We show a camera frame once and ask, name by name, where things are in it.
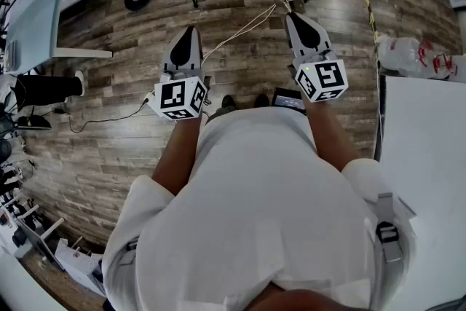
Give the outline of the person's left forearm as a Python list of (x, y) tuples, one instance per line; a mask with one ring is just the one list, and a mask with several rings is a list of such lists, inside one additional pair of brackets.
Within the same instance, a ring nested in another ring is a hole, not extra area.
[(187, 185), (196, 158), (202, 117), (176, 122), (152, 179), (176, 196)]

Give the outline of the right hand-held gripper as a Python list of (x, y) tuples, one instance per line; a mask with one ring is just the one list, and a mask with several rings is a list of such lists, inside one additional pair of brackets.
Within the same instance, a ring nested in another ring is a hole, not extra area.
[(349, 87), (347, 73), (344, 61), (331, 50), (326, 30), (299, 13), (286, 15), (286, 28), (296, 57), (293, 60), (294, 79), (309, 102), (329, 101), (341, 96)]

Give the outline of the white plastic bag red print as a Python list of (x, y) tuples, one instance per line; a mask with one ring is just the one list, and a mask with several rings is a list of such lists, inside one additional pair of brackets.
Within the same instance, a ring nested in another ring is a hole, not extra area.
[(427, 40), (381, 35), (376, 40), (383, 68), (401, 76), (466, 83), (466, 55), (436, 50)]

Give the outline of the white table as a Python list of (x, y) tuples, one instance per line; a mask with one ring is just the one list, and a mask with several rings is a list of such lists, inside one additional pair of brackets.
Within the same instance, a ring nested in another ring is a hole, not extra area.
[(466, 84), (387, 77), (381, 164), (415, 212), (417, 252), (387, 311), (466, 295)]

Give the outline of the person's white shirt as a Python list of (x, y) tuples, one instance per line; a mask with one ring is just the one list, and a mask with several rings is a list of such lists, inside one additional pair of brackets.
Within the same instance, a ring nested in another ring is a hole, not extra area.
[(115, 311), (246, 311), (268, 286), (322, 309), (383, 311), (415, 252), (409, 211), (376, 160), (338, 171), (306, 115), (263, 107), (200, 125), (176, 196), (134, 180), (102, 272)]

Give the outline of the black device with screen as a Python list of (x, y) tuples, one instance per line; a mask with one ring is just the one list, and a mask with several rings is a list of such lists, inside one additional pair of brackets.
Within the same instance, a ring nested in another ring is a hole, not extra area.
[(277, 87), (274, 91), (271, 106), (288, 108), (306, 114), (301, 93), (296, 90)]

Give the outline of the pale grey desk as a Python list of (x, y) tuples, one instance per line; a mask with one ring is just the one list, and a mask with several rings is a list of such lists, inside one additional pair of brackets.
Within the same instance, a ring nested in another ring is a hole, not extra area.
[(110, 58), (108, 50), (58, 46), (58, 23), (63, 0), (27, 0), (9, 21), (4, 70), (24, 74), (52, 58)]

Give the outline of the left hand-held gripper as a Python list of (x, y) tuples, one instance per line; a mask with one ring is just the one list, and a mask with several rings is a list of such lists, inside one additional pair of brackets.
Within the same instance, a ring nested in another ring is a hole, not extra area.
[(162, 56), (163, 72), (147, 94), (147, 105), (172, 121), (197, 118), (208, 96), (201, 68), (198, 30), (190, 25), (178, 33)]

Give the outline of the person's right forearm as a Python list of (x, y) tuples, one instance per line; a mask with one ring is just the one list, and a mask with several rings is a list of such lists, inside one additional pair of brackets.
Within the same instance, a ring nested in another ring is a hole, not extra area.
[(307, 119), (318, 156), (338, 171), (353, 160), (361, 158), (349, 135), (326, 102), (311, 103), (303, 98)]

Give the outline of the yellow black striped tape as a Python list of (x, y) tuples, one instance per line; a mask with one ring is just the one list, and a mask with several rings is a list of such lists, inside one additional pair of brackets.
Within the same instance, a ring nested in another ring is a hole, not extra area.
[(376, 29), (376, 21), (375, 21), (375, 18), (374, 18), (374, 13), (372, 11), (372, 8), (371, 8), (371, 3), (370, 3), (370, 0), (365, 0), (365, 3), (366, 3), (366, 7), (367, 7), (367, 10), (368, 10), (368, 14), (369, 14), (369, 25), (371, 27), (371, 31), (372, 31), (372, 35), (373, 35), (373, 39), (374, 39), (374, 45), (376, 45), (376, 42), (379, 38), (379, 34), (378, 34), (378, 31)]

